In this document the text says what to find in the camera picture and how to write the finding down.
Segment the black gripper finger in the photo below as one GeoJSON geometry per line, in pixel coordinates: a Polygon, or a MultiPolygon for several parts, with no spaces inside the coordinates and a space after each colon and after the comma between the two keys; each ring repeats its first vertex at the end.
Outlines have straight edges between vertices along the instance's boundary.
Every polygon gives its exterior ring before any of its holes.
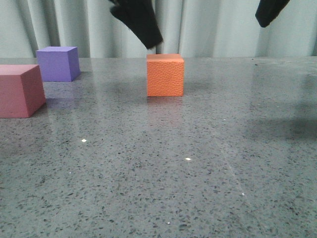
{"type": "Polygon", "coordinates": [[[163,42],[150,0],[112,0],[111,14],[124,23],[147,49],[163,42]]]}
{"type": "Polygon", "coordinates": [[[260,0],[255,17],[262,28],[275,20],[290,0],[260,0]]]}

